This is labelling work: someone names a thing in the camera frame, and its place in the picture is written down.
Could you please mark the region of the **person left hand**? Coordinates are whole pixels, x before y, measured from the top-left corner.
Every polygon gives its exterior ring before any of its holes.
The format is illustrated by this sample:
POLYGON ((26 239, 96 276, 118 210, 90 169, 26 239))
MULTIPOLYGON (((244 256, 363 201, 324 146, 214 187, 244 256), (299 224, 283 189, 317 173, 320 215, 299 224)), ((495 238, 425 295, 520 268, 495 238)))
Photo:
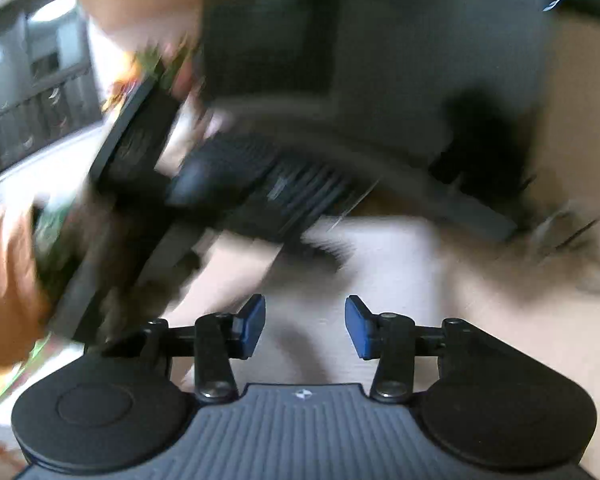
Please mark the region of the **person left hand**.
POLYGON ((27 359, 50 312, 34 256, 33 203, 0 203, 0 367, 27 359))

